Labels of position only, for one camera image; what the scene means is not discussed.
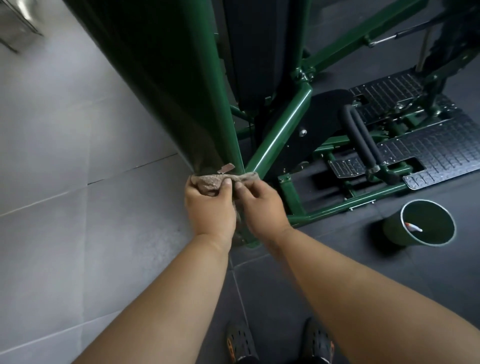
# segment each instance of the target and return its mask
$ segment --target black pants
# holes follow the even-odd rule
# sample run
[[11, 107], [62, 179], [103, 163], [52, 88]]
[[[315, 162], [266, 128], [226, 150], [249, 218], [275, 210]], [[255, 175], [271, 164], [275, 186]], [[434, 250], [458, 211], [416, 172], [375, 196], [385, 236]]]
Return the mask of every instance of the black pants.
[[[243, 359], [240, 359], [238, 364], [260, 364], [260, 360], [254, 356], [246, 356]], [[319, 357], [313, 356], [311, 358], [299, 358], [295, 361], [294, 364], [325, 364], [325, 361]]]

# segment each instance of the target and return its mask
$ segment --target green bucket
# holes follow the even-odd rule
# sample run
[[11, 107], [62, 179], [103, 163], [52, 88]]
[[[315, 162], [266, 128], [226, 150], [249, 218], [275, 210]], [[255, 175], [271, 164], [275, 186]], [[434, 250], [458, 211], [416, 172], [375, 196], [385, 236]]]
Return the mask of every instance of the green bucket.
[[[408, 231], [405, 227], [406, 222], [418, 226], [423, 231]], [[444, 246], [456, 235], [452, 215], [444, 207], [428, 200], [413, 200], [406, 203], [400, 211], [384, 220], [383, 230], [391, 242], [402, 246]]]

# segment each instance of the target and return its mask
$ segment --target forearm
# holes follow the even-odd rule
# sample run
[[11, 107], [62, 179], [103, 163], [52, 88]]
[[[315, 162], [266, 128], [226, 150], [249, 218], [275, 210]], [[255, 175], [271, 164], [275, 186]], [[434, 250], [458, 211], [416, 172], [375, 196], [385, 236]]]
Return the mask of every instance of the forearm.
[[195, 237], [75, 364], [193, 364], [227, 264], [228, 251], [221, 244]]
[[480, 360], [480, 333], [444, 307], [300, 231], [278, 238], [282, 259], [354, 363]]

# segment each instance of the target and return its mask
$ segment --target shoe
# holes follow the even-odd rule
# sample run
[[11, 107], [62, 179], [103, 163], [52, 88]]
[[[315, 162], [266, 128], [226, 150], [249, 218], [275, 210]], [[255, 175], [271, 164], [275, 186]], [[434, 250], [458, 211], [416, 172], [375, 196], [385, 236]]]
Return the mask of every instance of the shoe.
[[317, 357], [331, 364], [334, 351], [333, 341], [322, 329], [320, 323], [315, 318], [310, 317], [305, 323], [300, 357], [305, 359]]
[[252, 357], [258, 361], [252, 333], [244, 322], [228, 325], [227, 348], [233, 364], [246, 357]]

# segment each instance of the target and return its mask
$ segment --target person's left arm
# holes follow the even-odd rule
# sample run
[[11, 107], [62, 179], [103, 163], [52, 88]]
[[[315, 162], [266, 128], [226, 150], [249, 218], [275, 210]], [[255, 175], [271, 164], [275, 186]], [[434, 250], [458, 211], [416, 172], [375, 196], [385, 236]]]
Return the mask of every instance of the person's left arm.
[[194, 238], [74, 364], [193, 364], [212, 319], [235, 230], [231, 180], [217, 197], [191, 184], [185, 205]]

